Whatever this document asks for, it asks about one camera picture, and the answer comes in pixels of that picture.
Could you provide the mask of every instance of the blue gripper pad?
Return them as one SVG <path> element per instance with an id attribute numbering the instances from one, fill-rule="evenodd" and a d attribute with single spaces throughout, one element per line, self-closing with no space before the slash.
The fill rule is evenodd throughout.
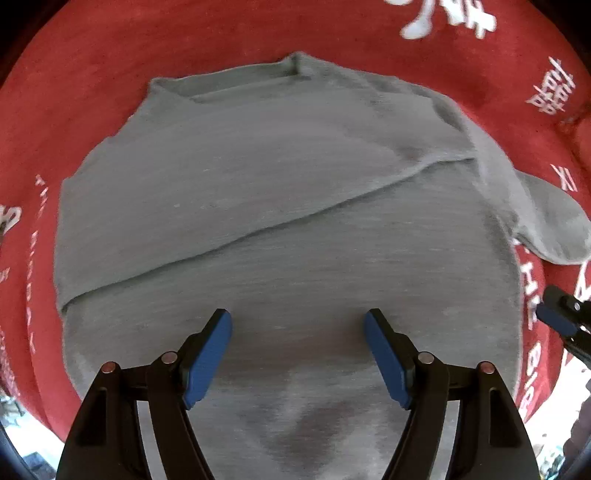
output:
<path id="1" fill-rule="evenodd" d="M 579 327 L 573 322 L 563 317 L 560 313 L 548 308 L 543 303 L 540 303 L 537 306 L 535 309 L 535 315 L 563 337 L 572 337 L 579 331 Z"/>
<path id="2" fill-rule="evenodd" d="M 200 336 L 199 346 L 201 344 L 202 346 L 200 350 L 198 346 L 197 352 L 192 353 L 196 354 L 196 358 L 183 375 L 185 383 L 183 401 L 187 410 L 193 408 L 207 393 L 232 336 L 232 317 L 226 310 L 217 310 L 198 335 Z"/>
<path id="3" fill-rule="evenodd" d="M 363 329 L 390 397 L 400 403 L 402 408 L 408 409 L 413 398 L 407 388 L 407 372 L 371 312 L 365 316 Z"/>

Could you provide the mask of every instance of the gray sweater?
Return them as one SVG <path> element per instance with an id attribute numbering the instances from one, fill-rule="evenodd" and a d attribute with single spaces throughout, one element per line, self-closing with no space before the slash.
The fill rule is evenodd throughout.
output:
<path id="1" fill-rule="evenodd" d="M 522 308 L 512 238 L 567 264 L 589 257 L 589 231 L 573 199 L 515 171 L 426 88 L 304 54 L 154 79 L 63 183 L 67 371 L 84 395 L 105 361 L 149 363 L 224 307 L 233 338 L 190 412 L 214 475 L 381 478 L 407 413 L 388 397 L 363 314 L 379 307 L 444 362 L 492 361 L 511 389 Z M 144 408 L 142 422 L 163 479 Z"/>

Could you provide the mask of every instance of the white chinese character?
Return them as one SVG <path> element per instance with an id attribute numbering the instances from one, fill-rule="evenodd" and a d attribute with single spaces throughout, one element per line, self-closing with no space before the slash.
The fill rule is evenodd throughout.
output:
<path id="1" fill-rule="evenodd" d="M 391 5 L 408 5 L 413 0 L 385 0 Z M 487 14 L 482 9 L 480 0 L 439 0 L 447 13 L 447 23 L 457 27 L 465 24 L 466 28 L 476 29 L 476 38 L 483 39 L 485 31 L 496 30 L 496 18 Z M 406 40 L 416 40 L 426 37 L 433 29 L 433 12 L 435 11 L 435 0 L 423 0 L 418 16 L 406 25 L 400 35 Z"/>
<path id="2" fill-rule="evenodd" d="M 526 100 L 526 103 L 536 106 L 540 112 L 555 115 L 558 110 L 564 112 L 563 106 L 569 99 L 569 95 L 573 93 L 575 84 L 573 76 L 567 74 L 562 68 L 560 60 L 552 57 L 548 59 L 554 68 L 545 73 L 540 87 L 534 85 L 538 93 Z"/>
<path id="3" fill-rule="evenodd" d="M 577 284 L 574 288 L 574 296 L 580 301 L 586 301 L 591 299 L 591 286 L 587 286 L 587 264 L 589 262 L 583 262 L 579 269 L 579 276 L 577 277 Z"/>
<path id="4" fill-rule="evenodd" d="M 0 272 L 0 283 L 2 283 L 3 281 L 8 280 L 8 274 L 10 273 L 10 267 L 5 268 L 4 270 L 2 270 Z"/>
<path id="5" fill-rule="evenodd" d="M 37 351 L 35 350 L 35 343 L 33 343 L 33 335 L 34 332 L 31 332 L 31 334 L 29 335 L 29 350 L 31 351 L 32 355 L 35 355 Z"/>
<path id="6" fill-rule="evenodd" d="M 4 233 L 8 232 L 13 226 L 15 226 L 21 219 L 22 209 L 20 207 L 11 207 L 6 213 L 4 212 L 5 206 L 0 205 L 0 223 L 5 222 Z"/>
<path id="7" fill-rule="evenodd" d="M 573 176 L 570 174 L 568 168 L 564 167 L 555 167 L 554 165 L 550 164 L 550 167 L 556 172 L 556 174 L 560 177 L 560 188 L 563 189 L 565 192 L 570 190 L 571 192 L 577 192 L 577 186 L 574 183 Z"/>
<path id="8" fill-rule="evenodd" d="M 525 275 L 524 291 L 526 295 L 531 295 L 538 288 L 538 283 L 534 280 L 534 277 L 531 273 L 533 269 L 534 264 L 532 262 L 527 262 L 526 264 L 519 266 L 519 270 Z"/>

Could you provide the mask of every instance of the red fabric surface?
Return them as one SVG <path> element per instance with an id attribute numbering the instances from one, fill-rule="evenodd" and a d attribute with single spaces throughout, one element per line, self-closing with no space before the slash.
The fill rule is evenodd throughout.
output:
<path id="1" fill-rule="evenodd" d="M 587 174 L 591 173 L 591 99 L 574 115 L 558 124 L 567 145 Z"/>
<path id="2" fill-rule="evenodd" d="M 23 208 L 0 255 L 0 271 L 10 268 L 9 278 L 0 284 L 0 327 L 8 354 L 2 369 L 9 376 L 14 373 L 21 399 L 35 415 L 65 438 L 79 404 L 63 368 L 52 278 L 60 181 L 118 130 L 152 77 L 275 61 L 296 50 L 396 75 L 451 96 L 518 169 L 562 187 L 590 211 L 586 173 L 555 125 L 591 97 L 591 78 L 558 30 L 526 0 L 484 0 L 496 29 L 476 38 L 475 30 L 448 23 L 440 4 L 450 5 L 451 0 L 441 0 L 434 5 L 432 31 L 418 40 L 404 39 L 400 31 L 422 3 L 70 0 L 39 32 L 0 89 L 0 202 Z M 473 0 L 460 4 L 475 5 Z M 555 115 L 526 103 L 551 69 L 549 57 L 560 60 L 576 84 L 564 111 Z M 45 185 L 35 185 L 37 175 Z M 28 273 L 34 232 L 33 269 Z M 526 333 L 533 331 L 527 327 Z M 548 396 L 560 368 L 549 353 L 560 345 L 548 335 L 544 342 L 553 343 L 545 349 L 545 376 L 534 379 L 542 383 L 526 416 Z"/>
<path id="3" fill-rule="evenodd" d="M 561 340 L 545 323 L 536 321 L 535 307 L 545 289 L 542 261 L 523 245 L 515 247 L 524 288 L 524 321 L 521 326 L 523 353 L 517 406 L 523 419 L 532 414 L 532 406 L 547 397 L 558 379 L 555 346 L 562 351 Z"/>

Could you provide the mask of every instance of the metal pin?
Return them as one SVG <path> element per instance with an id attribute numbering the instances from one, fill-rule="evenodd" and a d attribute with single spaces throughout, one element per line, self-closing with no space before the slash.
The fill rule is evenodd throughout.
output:
<path id="1" fill-rule="evenodd" d="M 418 361 L 425 365 L 430 365 L 435 361 L 435 357 L 432 353 L 429 352 L 421 352 L 418 354 Z"/>
<path id="2" fill-rule="evenodd" d="M 164 355 L 160 357 L 162 363 L 166 365 L 173 364 L 177 361 L 178 355 L 177 352 L 166 352 Z"/>
<path id="3" fill-rule="evenodd" d="M 103 364 L 103 366 L 100 368 L 100 371 L 103 372 L 104 374 L 110 374 L 110 373 L 113 373 L 116 368 L 117 368 L 117 364 L 115 362 L 107 362 L 107 363 Z"/>
<path id="4" fill-rule="evenodd" d="M 482 362 L 480 364 L 480 371 L 486 374 L 493 374 L 495 373 L 495 366 L 490 362 Z"/>

